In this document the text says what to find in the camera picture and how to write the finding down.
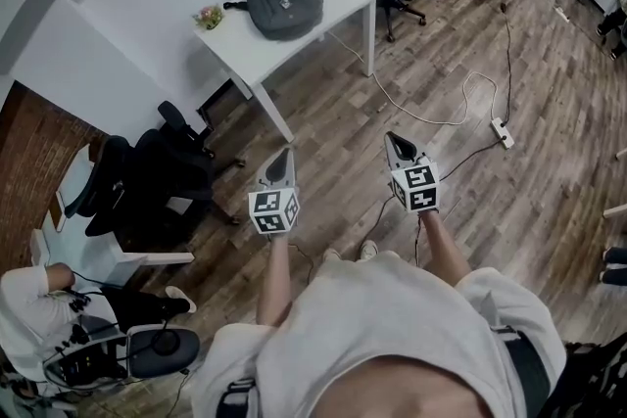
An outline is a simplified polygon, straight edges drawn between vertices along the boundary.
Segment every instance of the person in white shirt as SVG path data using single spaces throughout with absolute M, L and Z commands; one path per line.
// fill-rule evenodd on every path
M 116 287 L 86 288 L 89 302 L 77 302 L 67 292 L 75 282 L 63 263 L 31 266 L 6 272 L 0 279 L 0 348 L 15 369 L 37 384 L 36 394 L 49 396 L 63 390 L 46 383 L 44 357 L 55 353 L 72 334 L 72 325 L 90 321 L 130 327 L 165 322 L 196 305 L 178 288 L 167 287 L 168 298 Z
M 367 241 L 358 262 L 327 251 L 295 301 L 287 236 L 273 239 L 257 325 L 216 333 L 193 378 L 194 416 L 537 414 L 544 401 L 526 397 L 546 399 L 565 364 L 549 311 L 495 269 L 472 271 L 437 211 L 421 222 L 429 271 Z

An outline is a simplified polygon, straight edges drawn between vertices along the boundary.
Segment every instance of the brick wall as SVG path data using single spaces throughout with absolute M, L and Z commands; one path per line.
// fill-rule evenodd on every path
M 28 242 L 75 153 L 102 133 L 15 83 L 0 112 L 0 274 L 30 264 Z

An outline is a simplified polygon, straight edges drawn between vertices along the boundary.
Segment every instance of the wooden table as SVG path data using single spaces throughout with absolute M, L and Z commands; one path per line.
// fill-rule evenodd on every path
M 322 21 L 295 40 L 269 40 L 253 25 L 247 12 L 235 10 L 228 11 L 213 30 L 196 28 L 196 35 L 217 56 L 246 99 L 255 95 L 274 125 L 291 142 L 294 135 L 265 92 L 264 80 L 305 46 L 359 10 L 363 12 L 363 73 L 371 76 L 376 0 L 324 0 Z

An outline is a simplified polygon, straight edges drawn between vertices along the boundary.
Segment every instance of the electrical outlet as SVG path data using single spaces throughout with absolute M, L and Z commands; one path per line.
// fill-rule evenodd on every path
M 511 147 L 513 147 L 513 138 L 511 137 L 511 134 L 509 134 L 509 131 L 507 131 L 507 128 L 503 124 L 501 118 L 495 118 L 491 122 L 491 125 L 494 129 L 495 134 L 501 140 L 501 143 L 503 143 L 503 146 L 506 147 L 506 150 L 509 150 Z

